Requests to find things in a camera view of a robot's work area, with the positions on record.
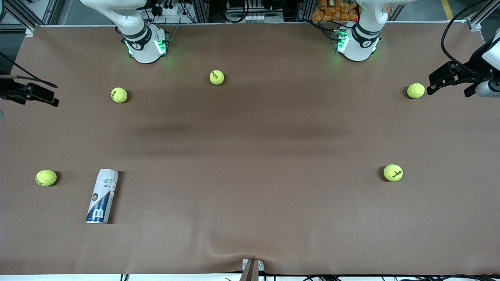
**yellow-green tennis ball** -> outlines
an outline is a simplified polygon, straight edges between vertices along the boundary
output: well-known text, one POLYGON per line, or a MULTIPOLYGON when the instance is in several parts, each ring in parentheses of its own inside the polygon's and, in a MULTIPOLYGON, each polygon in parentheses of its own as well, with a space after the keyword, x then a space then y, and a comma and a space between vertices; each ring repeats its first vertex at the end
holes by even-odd
POLYGON ((127 91, 124 88, 118 87, 118 88, 114 88, 111 91, 111 98, 113 99, 113 101, 115 101, 119 104, 126 101, 128 97, 129 97, 129 95, 127 95, 127 91))
POLYGON ((41 170, 34 177, 36 183, 41 185, 42 187, 53 185, 57 179, 58 175, 56 175, 53 170, 41 170))
POLYGON ((383 176, 391 182, 397 182, 403 177, 403 169, 396 164, 387 165, 383 169, 383 176))
POLYGON ((220 85, 224 82, 224 73, 220 70, 210 72, 210 82, 214 85, 220 85))
POLYGON ((426 93, 426 88, 420 83, 413 83, 406 90, 408 97, 418 99, 426 93))

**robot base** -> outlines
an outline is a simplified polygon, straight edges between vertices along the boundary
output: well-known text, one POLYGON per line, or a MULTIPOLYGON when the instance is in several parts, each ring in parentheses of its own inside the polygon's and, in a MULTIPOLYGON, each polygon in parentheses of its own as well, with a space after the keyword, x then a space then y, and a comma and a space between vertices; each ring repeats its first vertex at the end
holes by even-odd
POLYGON ((160 57, 166 57, 169 48, 169 33, 154 24, 148 24, 147 26, 151 29, 151 39, 144 45, 142 50, 136 50, 125 42, 130 57, 141 64, 154 63, 160 57))
MULTIPOLYGON (((351 27, 353 25, 353 22, 349 22, 347 24, 348 27, 351 27)), ((379 39, 377 39, 372 44, 373 47, 363 48, 357 41, 353 39, 352 29, 345 27, 335 29, 333 32, 333 38, 338 39, 338 41, 333 42, 335 53, 338 55, 343 55, 347 59, 354 62, 361 62, 368 59, 370 55, 375 52, 377 43, 379 42, 379 39)))

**brown table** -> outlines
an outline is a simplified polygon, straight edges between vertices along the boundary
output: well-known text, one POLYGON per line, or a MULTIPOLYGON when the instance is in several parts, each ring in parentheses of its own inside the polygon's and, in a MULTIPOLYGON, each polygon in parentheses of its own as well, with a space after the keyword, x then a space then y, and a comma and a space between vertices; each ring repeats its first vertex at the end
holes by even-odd
MULTIPOLYGON (((447 61, 444 27, 388 24, 356 63, 308 24, 183 26, 148 65, 113 28, 37 28, 17 62, 59 85, 60 106, 1 103, 0 273, 228 272, 248 257, 275 274, 499 273, 500 100, 403 94, 447 61), (399 182, 381 178, 391 163, 399 182), (121 171, 112 223, 86 224, 102 168, 121 171), (42 169, 56 186, 35 183, 42 169)), ((450 30, 459 60, 481 44, 450 30)))

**gray floor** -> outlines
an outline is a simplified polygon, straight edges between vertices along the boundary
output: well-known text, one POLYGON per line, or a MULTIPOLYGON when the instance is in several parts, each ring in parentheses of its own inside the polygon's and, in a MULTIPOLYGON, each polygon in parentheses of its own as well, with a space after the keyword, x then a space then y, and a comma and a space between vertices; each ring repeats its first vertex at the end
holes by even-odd
MULTIPOLYGON (((453 15, 456 15, 465 6, 471 4, 471 0, 448 0, 453 15)), ((61 21, 67 25, 110 25, 109 19, 99 12, 84 6, 80 0, 67 0, 66 4, 70 7, 69 13, 61 15, 61 21)), ((461 19, 467 17, 472 12, 481 8, 478 5, 471 11, 463 14, 461 19)), ((398 21, 446 21, 447 17, 441 1, 439 0, 419 0, 407 4, 399 17, 398 21)), ((495 11, 489 18, 482 23, 482 32, 485 40, 491 39, 495 31, 500 28, 500 9, 495 11)), ((15 59, 24 34, 1 34, 0 33, 0 51, 15 59)), ((0 67, 10 71, 12 66, 5 60, 0 60, 0 67)))

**white and blue can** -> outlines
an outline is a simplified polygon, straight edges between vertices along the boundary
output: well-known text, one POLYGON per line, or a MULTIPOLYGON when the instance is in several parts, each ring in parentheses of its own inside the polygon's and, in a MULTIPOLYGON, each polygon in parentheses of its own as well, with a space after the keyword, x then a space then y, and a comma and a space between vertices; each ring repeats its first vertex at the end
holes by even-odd
POLYGON ((107 224, 110 217, 111 204, 117 188, 118 172, 101 169, 95 180, 94 191, 88 206, 86 223, 107 224))

